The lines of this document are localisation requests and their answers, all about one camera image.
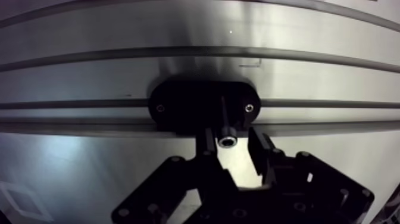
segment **black mounting bracket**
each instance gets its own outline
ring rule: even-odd
[[[310,153],[285,156],[271,139],[249,131],[249,153],[262,185],[240,189],[218,161],[214,135],[196,136],[196,157],[170,157],[112,213],[116,224],[165,224],[186,191],[197,189],[202,205],[185,224],[356,224],[373,193]]]
[[[161,129],[193,135],[210,127],[226,148],[236,144],[236,131],[247,130],[260,108],[246,81],[169,79],[149,99],[151,117]]]

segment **gray surface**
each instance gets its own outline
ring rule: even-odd
[[[126,2],[135,2],[138,0],[103,0],[103,1],[35,1],[34,4],[20,4],[16,7],[16,2],[5,1],[2,3],[2,8],[6,9],[2,14],[0,13],[0,27],[12,26],[18,23],[23,23],[36,18],[46,17],[58,13],[64,13],[72,10],[79,10],[83,8],[93,8],[111,4],[121,4]],[[331,13],[341,15],[344,17],[361,20],[367,23],[372,23],[388,29],[400,31],[400,25],[390,20],[385,19],[385,16],[378,17],[374,13],[368,14],[363,11],[354,10],[351,7],[341,7],[340,5],[326,3],[317,0],[258,0],[255,2],[262,2],[265,4],[278,4],[290,7],[305,8],[308,10],[316,10],[324,13]]]
[[[45,0],[2,2],[13,9],[6,16],[49,4],[52,3]],[[1,29],[0,64],[106,49],[235,46],[316,52],[399,66],[399,37],[398,32],[359,20],[282,5],[145,1],[75,10]],[[185,71],[202,75],[204,68],[248,78],[261,98],[400,102],[397,73],[303,61],[226,57],[87,61],[7,71],[0,73],[0,102],[146,98],[155,79]],[[148,121],[149,116],[146,110],[0,111],[0,120],[51,118],[79,123],[84,119]],[[276,108],[263,110],[257,122],[399,118],[395,110]],[[375,193],[376,201],[364,223],[377,213],[399,182],[399,131],[293,135],[292,132],[291,137],[274,141],[289,154],[296,150],[315,153]],[[172,137],[2,133],[0,187],[19,188],[31,195],[30,201],[17,199],[15,206],[42,203],[55,224],[110,223],[111,210],[166,157],[193,156],[193,139]],[[245,139],[240,139],[234,150],[221,151],[220,158],[239,185],[256,186],[260,182],[246,153]],[[171,222],[183,220],[198,204],[196,195],[191,194]],[[21,216],[21,211],[12,205],[1,192],[0,209],[15,224],[45,223],[35,222],[32,214],[31,218]]]
[[[289,155],[309,151],[370,188],[376,200],[365,223],[378,212],[400,181],[400,131],[275,137],[273,140]],[[0,142],[0,181],[34,192],[56,224],[110,223],[111,210],[165,158],[194,156],[194,141],[188,138],[3,133]],[[246,139],[241,138],[234,149],[220,150],[219,158],[238,185],[259,185],[260,178],[246,151]],[[170,223],[178,223],[198,205],[198,197],[190,194]],[[33,219],[21,217],[11,209],[7,200],[0,200],[0,208],[15,224],[34,223]]]
[[[282,5],[143,1],[5,27],[0,64],[105,49],[194,45],[289,49],[399,65],[399,36],[359,20]]]

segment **stainless steel wall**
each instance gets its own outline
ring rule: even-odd
[[[1,1],[0,104],[145,99],[155,79],[210,70],[249,79],[262,99],[400,103],[398,7],[396,0]],[[196,54],[194,46],[205,48]],[[0,110],[0,130],[27,132],[9,128],[11,121],[149,118],[146,108]],[[395,108],[265,107],[256,123],[393,120],[400,120]],[[0,209],[16,224],[109,223],[111,210],[166,157],[194,154],[193,139],[42,127],[35,133],[47,135],[0,134]],[[376,201],[368,223],[400,181],[399,132],[327,132],[275,132],[273,140],[289,154],[311,151],[370,188]],[[220,159],[237,183],[258,184],[246,139]],[[33,198],[20,198],[25,210],[41,204],[48,215],[15,209],[7,188]],[[198,204],[190,194],[171,223]]]

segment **hole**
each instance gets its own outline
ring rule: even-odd
[[[231,148],[236,145],[238,140],[235,137],[232,136],[225,136],[221,139],[218,140],[218,144],[222,148]]]
[[[301,211],[301,212],[305,212],[305,209],[307,208],[305,206],[305,204],[301,203],[301,202],[297,202],[293,205],[293,207],[297,210],[297,211]]]
[[[158,105],[156,108],[155,108],[158,112],[164,112],[165,111],[165,108],[164,108],[164,106],[163,105]]]
[[[314,177],[314,175],[312,173],[308,173],[307,182],[311,183],[311,181],[313,181],[313,177]]]
[[[222,144],[226,147],[231,147],[234,143],[235,142],[232,139],[225,139],[222,141]]]
[[[247,211],[244,209],[235,209],[232,212],[232,215],[233,215],[233,217],[242,219],[247,216]]]
[[[247,105],[246,105],[245,111],[246,111],[247,113],[250,113],[250,112],[252,112],[253,110],[254,110],[254,106],[253,106],[252,104],[247,104]]]

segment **mounting hole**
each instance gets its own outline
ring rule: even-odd
[[[158,205],[156,204],[150,204],[147,207],[147,210],[150,211],[150,213],[154,214],[158,210]]]
[[[250,112],[252,112],[253,110],[254,110],[253,104],[247,104],[247,105],[246,105],[245,111],[246,111],[247,113],[250,113]]]
[[[293,204],[293,207],[297,210],[297,211],[301,211],[301,212],[305,212],[305,209],[307,208],[305,206],[304,203],[301,202],[296,202],[295,204]]]
[[[232,212],[233,217],[243,219],[247,216],[247,211],[244,209],[235,209]]]
[[[165,111],[165,107],[162,104],[158,105],[155,109],[160,113]]]
[[[226,136],[218,141],[219,146],[222,148],[231,148],[237,144],[238,140],[231,136]]]
[[[118,214],[119,214],[120,216],[122,216],[122,217],[125,217],[125,216],[127,216],[127,215],[129,214],[129,210],[128,210],[128,209],[120,209],[120,210],[118,211]]]

